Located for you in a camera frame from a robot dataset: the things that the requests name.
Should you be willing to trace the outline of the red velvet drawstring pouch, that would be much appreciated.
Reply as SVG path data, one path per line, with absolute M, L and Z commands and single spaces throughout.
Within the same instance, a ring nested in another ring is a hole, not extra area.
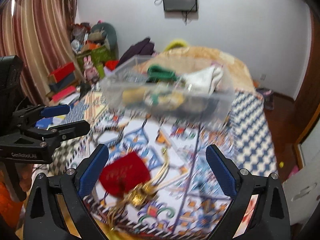
M 99 177 L 105 191 L 110 195 L 123 198 L 124 194 L 151 179 L 148 168 L 135 151 L 106 165 Z

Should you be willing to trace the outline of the green knitted glove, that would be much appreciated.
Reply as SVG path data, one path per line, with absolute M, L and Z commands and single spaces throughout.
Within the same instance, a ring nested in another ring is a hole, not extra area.
M 147 70 L 148 82 L 175 82 L 177 75 L 172 70 L 161 67 L 159 64 L 151 65 Z

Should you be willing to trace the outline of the white drawstring pouch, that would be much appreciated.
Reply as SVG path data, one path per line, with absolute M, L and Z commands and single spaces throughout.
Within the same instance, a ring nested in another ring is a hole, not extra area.
M 217 64 L 202 70 L 183 74 L 184 87 L 195 93 L 212 94 L 223 77 L 223 69 Z

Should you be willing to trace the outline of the yellow soft item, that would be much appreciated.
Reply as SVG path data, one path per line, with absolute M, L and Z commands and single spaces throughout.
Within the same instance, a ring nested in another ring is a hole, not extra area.
M 144 100 L 145 91 L 146 89 L 143 87 L 124 90 L 122 93 L 123 104 L 131 105 L 142 102 Z

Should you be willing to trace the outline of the orange sleeve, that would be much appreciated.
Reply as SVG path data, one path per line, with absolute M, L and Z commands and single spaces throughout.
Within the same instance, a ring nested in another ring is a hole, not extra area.
M 20 187 L 24 192 L 28 192 L 32 184 L 33 164 L 22 164 L 20 173 Z M 1 171 L 1 217 L 10 230 L 16 231 L 20 220 L 22 202 L 15 202 L 11 199 L 10 193 L 5 185 L 5 175 Z

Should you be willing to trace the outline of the red gift box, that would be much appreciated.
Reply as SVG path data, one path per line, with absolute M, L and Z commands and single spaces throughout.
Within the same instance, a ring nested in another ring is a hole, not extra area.
M 73 62 L 64 64 L 48 75 L 48 82 L 58 83 L 61 80 L 63 80 L 65 77 L 67 77 L 69 74 L 72 74 L 72 72 L 74 71 L 75 71 L 75 66 Z

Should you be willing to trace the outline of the pink bunny plush toy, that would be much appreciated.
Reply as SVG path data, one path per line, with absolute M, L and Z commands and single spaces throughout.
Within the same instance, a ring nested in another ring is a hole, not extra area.
M 99 74 L 93 65 L 91 56 L 84 57 L 84 77 L 89 83 L 97 83 L 99 81 Z

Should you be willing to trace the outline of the patterned colourful tablecloth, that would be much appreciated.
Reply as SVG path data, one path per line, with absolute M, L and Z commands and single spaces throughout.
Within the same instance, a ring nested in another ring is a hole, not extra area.
M 277 170 L 264 101 L 257 93 L 236 92 L 227 122 L 220 129 L 111 112 L 95 92 L 71 110 L 66 122 L 78 121 L 91 110 L 98 111 L 92 132 L 64 142 L 55 151 L 52 164 L 38 167 L 37 172 L 60 175 L 76 168 L 100 143 L 109 146 L 110 163 L 135 151 L 151 176 L 169 160 L 156 197 L 143 207 L 127 205 L 115 230 L 108 228 L 106 219 L 117 197 L 107 193 L 100 181 L 84 197 L 109 239 L 205 239 L 231 202 L 206 161 L 206 148 L 211 144 L 253 175 L 268 176 Z

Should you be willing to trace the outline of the striped pink curtain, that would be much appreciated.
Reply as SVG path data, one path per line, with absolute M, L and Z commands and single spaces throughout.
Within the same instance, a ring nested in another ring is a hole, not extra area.
M 1 11 L 1 55 L 23 61 L 21 86 L 35 104 L 48 104 L 48 75 L 76 63 L 70 27 L 77 0 L 9 0 Z

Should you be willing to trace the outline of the grey green plush toy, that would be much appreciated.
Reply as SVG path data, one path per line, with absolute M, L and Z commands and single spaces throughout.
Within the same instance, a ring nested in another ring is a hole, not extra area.
M 111 24 L 99 21 L 91 28 L 88 40 L 94 43 L 103 43 L 109 50 L 115 50 L 117 45 L 116 30 Z

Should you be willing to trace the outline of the dark purple garment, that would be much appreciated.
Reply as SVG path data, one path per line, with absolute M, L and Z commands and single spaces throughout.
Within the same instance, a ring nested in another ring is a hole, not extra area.
M 153 55 L 154 52 L 155 44 L 151 42 L 151 38 L 147 37 L 144 40 L 138 42 L 137 44 L 132 45 L 127 51 L 125 51 L 125 53 L 119 59 L 116 68 L 136 55 L 150 56 Z

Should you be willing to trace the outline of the clear plastic storage bin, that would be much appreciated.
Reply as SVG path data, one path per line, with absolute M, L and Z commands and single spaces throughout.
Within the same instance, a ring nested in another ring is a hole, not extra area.
M 216 128 L 235 99 L 228 69 L 190 56 L 133 56 L 100 82 L 109 109 Z

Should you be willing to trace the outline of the peach fleece blanket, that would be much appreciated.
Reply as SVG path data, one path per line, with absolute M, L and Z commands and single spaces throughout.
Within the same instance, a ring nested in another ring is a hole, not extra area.
M 177 74 L 191 73 L 218 64 L 229 71 L 235 90 L 255 93 L 248 67 L 238 58 L 218 49 L 182 47 L 162 52 L 150 60 L 137 64 L 134 70 L 146 73 L 152 64 L 160 64 Z

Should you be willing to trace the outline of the yellow hat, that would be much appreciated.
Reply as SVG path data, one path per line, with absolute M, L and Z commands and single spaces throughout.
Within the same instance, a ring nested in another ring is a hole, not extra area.
M 174 39 L 172 40 L 164 49 L 164 51 L 170 51 L 176 48 L 189 47 L 189 43 L 183 39 Z

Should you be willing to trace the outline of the brown wooden door frame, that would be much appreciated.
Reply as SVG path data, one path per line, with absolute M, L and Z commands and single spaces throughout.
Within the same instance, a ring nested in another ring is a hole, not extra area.
M 299 145 L 311 133 L 319 120 L 319 17 L 313 12 L 311 18 L 311 46 L 308 66 L 299 93 L 295 100 L 294 118 L 301 132 L 292 149 L 296 156 L 298 168 L 303 168 L 302 151 Z

